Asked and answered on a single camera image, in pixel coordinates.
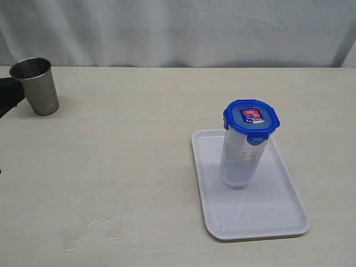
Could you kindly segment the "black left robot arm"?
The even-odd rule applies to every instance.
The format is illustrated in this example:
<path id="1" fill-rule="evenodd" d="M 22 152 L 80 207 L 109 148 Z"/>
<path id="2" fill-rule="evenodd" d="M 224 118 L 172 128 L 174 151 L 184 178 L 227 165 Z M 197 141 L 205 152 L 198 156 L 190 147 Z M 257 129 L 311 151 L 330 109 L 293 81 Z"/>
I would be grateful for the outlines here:
<path id="1" fill-rule="evenodd" d="M 0 118 L 25 98 L 22 84 L 12 77 L 0 80 Z"/>

